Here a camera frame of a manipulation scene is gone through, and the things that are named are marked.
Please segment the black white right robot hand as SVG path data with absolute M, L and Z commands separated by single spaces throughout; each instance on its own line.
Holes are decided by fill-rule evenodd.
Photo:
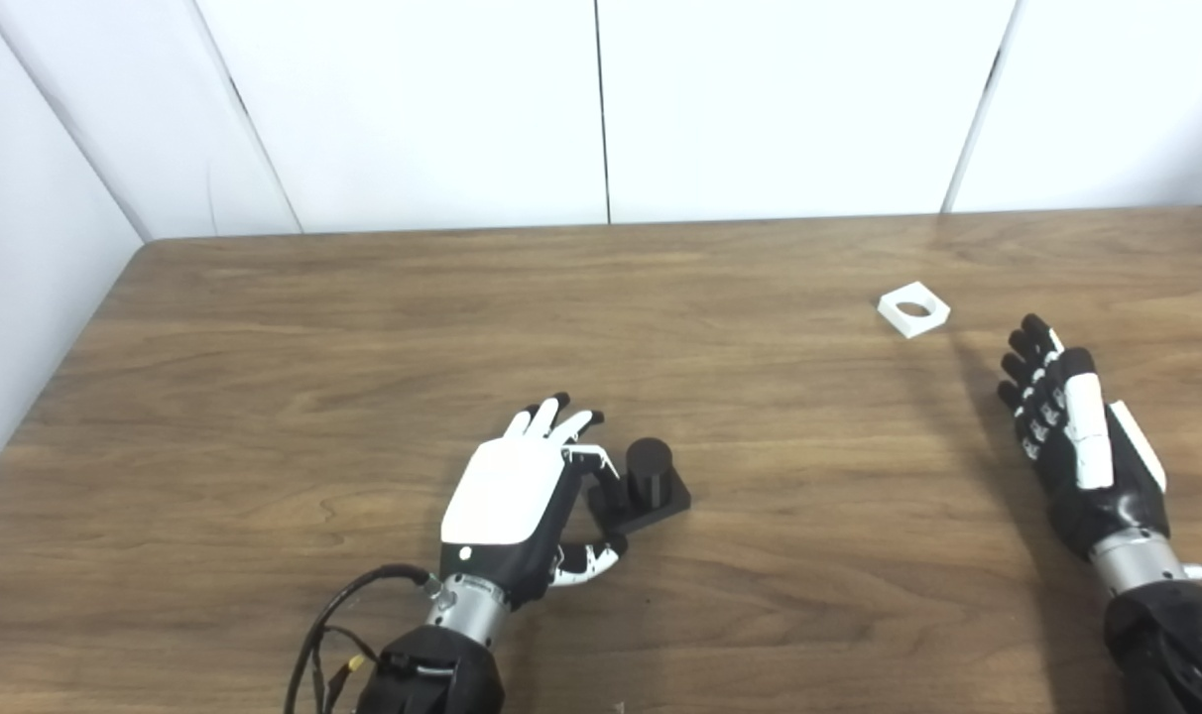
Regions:
M 1090 351 L 1028 313 L 1008 337 L 996 397 L 1045 494 L 1057 537 L 1085 559 L 1117 532 L 1170 535 L 1164 474 L 1127 435 Z

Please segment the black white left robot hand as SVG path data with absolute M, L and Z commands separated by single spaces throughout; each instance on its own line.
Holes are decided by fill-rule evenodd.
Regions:
M 564 416 L 569 403 L 567 393 L 557 393 L 524 407 L 471 453 L 439 525 L 442 578 L 486 581 L 518 611 L 547 589 L 600 577 L 627 554 L 621 534 L 563 537 L 587 476 L 620 484 L 609 453 L 582 439 L 603 415 Z

